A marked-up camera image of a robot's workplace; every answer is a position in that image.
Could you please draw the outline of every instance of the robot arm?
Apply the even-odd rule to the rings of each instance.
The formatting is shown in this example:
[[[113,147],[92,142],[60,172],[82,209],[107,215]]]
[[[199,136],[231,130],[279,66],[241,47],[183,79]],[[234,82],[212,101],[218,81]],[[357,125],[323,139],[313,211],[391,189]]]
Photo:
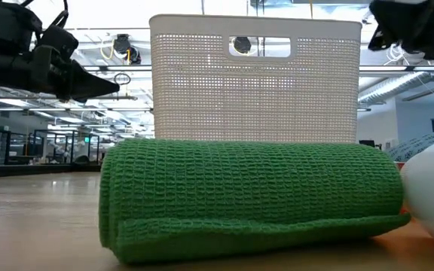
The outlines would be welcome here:
[[[70,59],[78,40],[63,28],[66,0],[65,10],[44,31],[40,19],[26,8],[32,1],[19,5],[0,0],[0,86],[78,102],[119,91],[117,84],[91,75]],[[33,33],[36,45],[29,51]]]
[[[434,60],[434,0],[418,4],[374,0],[369,10],[378,22],[369,50],[399,44],[407,53],[424,53],[424,59]]]

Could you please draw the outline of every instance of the ceiling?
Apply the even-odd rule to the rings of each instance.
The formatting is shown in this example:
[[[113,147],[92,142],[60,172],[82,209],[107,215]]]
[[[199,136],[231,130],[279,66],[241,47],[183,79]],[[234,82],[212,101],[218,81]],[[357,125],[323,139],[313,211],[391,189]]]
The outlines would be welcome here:
[[[125,61],[112,54],[112,41],[117,34],[129,34],[132,46],[138,49],[142,57],[138,71],[125,72],[131,78],[128,85],[122,86],[119,93],[100,99],[91,99],[85,105],[76,102],[63,104],[49,95],[35,95],[24,90],[0,88],[0,108],[71,108],[71,111],[34,112],[35,115],[62,125],[119,125],[112,126],[101,136],[134,134],[152,137],[153,108],[151,83],[150,31],[148,21],[155,14],[213,14],[241,15],[260,17],[311,18],[309,4],[293,4],[292,0],[267,0],[264,8],[255,8],[255,0],[68,0],[69,19],[66,29],[80,42],[72,58],[85,66],[125,65]],[[368,2],[360,0],[322,0],[314,1],[314,19],[352,20],[362,22],[368,18]],[[47,26],[63,9],[63,0],[35,0],[29,8],[33,10]],[[399,48],[390,51],[371,52],[367,44],[373,35],[376,23],[369,17],[369,24],[362,28],[361,65],[428,65],[421,56],[408,55]],[[280,42],[266,41],[265,50],[269,54],[279,55],[282,50]],[[101,78],[113,81],[118,72],[93,72]],[[387,76],[362,76],[359,80],[360,90],[376,84]],[[67,121],[66,117],[77,119]]]

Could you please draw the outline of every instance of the wooden table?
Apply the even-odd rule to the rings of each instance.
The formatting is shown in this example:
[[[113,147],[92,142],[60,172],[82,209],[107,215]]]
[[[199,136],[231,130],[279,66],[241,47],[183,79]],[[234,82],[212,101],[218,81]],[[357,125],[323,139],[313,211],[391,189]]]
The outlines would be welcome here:
[[[98,185],[98,173],[0,178],[0,271],[434,270],[434,239],[416,223],[363,243],[122,266],[99,244]]]

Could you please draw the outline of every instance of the desk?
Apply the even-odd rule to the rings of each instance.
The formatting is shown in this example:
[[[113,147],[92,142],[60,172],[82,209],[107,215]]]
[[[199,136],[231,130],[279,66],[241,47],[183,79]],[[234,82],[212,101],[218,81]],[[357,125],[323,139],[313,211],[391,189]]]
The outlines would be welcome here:
[[[0,271],[434,270],[434,239],[414,222],[369,242],[122,266],[99,244],[98,185],[97,172],[0,178]]]

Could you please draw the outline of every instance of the rolled towel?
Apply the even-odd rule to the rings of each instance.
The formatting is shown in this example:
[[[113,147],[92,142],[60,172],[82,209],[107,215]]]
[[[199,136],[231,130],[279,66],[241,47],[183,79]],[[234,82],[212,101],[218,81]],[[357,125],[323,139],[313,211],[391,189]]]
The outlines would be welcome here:
[[[409,222],[389,157],[368,146],[126,140],[102,167],[99,233],[124,263],[377,236]]]

